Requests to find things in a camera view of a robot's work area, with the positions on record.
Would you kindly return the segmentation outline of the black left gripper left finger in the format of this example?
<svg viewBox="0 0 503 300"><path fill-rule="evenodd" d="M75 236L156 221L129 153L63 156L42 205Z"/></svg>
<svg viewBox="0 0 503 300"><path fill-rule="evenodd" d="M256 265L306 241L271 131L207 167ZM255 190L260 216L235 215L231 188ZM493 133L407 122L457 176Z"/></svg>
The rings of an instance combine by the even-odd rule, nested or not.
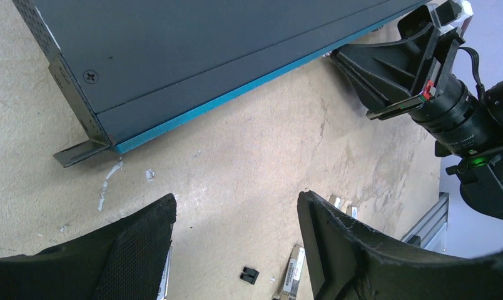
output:
<svg viewBox="0 0 503 300"><path fill-rule="evenodd" d="M34 255L0 258L0 299L156 299L176 222L167 194Z"/></svg>

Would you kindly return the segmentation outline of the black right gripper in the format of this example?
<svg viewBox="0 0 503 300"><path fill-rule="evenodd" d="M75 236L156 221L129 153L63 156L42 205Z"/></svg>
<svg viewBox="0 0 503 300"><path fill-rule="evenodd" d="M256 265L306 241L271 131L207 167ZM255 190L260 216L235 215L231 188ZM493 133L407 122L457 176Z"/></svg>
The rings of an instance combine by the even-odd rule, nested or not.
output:
<svg viewBox="0 0 503 300"><path fill-rule="evenodd" d="M399 41L346 44L332 52L332 60L368 109L369 119L409 114L426 121L423 111L436 117L450 109L450 101L436 103L446 88L462 90L450 70L464 40L458 28L440 34L435 28L436 7L424 4L400 19Z"/></svg>

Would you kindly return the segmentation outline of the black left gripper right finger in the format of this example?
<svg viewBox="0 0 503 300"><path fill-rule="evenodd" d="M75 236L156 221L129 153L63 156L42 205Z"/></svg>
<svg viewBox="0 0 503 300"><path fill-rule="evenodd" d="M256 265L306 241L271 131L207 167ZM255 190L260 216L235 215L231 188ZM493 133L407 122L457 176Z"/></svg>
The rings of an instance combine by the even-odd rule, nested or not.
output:
<svg viewBox="0 0 503 300"><path fill-rule="evenodd" d="M315 299L503 299L503 251L466 259L394 239L313 191L297 212Z"/></svg>

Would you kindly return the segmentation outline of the small white plug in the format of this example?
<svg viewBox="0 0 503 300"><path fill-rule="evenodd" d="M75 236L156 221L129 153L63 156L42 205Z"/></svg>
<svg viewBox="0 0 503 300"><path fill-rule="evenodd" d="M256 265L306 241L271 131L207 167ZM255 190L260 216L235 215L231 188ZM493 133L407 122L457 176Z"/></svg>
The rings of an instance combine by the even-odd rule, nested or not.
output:
<svg viewBox="0 0 503 300"><path fill-rule="evenodd" d="M329 198L329 202L331 204L333 204L333 206L336 209L341 209L342 204L343 204L342 199L340 197L336 196L336 195L331 195L330 198Z"/></svg>
<svg viewBox="0 0 503 300"><path fill-rule="evenodd" d="M294 245L288 260L285 277L280 285L279 291L272 296L272 299L297 299L305 256L305 248L299 244Z"/></svg>
<svg viewBox="0 0 503 300"><path fill-rule="evenodd" d="M358 207L356 206L348 206L347 209L346 209L346 213L354 218L354 219L358 219Z"/></svg>

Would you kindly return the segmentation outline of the dark grey network switch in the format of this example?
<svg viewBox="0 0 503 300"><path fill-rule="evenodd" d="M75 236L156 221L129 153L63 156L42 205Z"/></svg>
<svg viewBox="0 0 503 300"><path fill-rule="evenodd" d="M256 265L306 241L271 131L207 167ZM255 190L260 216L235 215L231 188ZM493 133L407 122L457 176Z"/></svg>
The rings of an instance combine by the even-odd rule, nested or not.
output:
<svg viewBox="0 0 503 300"><path fill-rule="evenodd" d="M15 1L87 140L126 153L420 1Z"/></svg>

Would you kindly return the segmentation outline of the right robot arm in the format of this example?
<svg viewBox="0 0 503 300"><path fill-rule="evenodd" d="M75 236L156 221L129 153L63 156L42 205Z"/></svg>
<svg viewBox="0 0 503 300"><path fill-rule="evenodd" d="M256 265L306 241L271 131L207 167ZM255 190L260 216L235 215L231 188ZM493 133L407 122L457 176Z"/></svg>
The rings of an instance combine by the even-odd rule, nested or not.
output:
<svg viewBox="0 0 503 300"><path fill-rule="evenodd" d="M486 89L479 53L464 44L468 1L425 4L398 22L400 39L346 44L330 57L346 76L366 116L402 114L435 138L435 155L460 157L446 171L478 213L503 220L503 81Z"/></svg>

